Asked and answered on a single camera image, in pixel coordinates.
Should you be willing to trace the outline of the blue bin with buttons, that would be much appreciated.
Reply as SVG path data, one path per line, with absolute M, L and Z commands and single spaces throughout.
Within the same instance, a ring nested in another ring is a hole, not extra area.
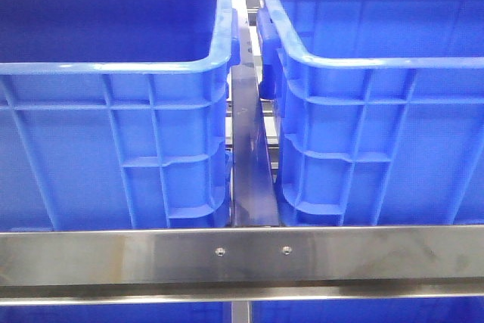
M 483 221 L 483 0 L 264 0 L 285 225 Z

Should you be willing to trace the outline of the steel shelf divider bar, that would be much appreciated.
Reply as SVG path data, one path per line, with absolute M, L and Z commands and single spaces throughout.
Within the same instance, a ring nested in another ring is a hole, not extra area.
M 231 74 L 233 212 L 237 227 L 280 225 L 247 16 L 238 15 L 240 64 Z

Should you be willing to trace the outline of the blue empty bin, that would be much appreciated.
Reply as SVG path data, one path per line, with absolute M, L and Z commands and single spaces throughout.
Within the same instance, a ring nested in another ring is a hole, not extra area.
M 1 229 L 228 224 L 231 0 L 1 0 Z

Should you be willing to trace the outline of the blue bin lower left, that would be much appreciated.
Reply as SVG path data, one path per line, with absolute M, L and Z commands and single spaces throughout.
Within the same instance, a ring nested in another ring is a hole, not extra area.
M 3 306 L 2 322 L 229 322 L 227 303 Z

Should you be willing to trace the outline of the blue bin lower right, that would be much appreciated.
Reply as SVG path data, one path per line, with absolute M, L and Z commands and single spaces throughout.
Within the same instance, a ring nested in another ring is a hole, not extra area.
M 255 302 L 254 322 L 482 322 L 482 297 Z

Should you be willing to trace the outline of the steel front shelf rail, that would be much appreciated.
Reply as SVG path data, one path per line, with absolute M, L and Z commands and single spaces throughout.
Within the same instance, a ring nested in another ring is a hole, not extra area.
M 480 225 L 4 233 L 1 303 L 469 297 Z

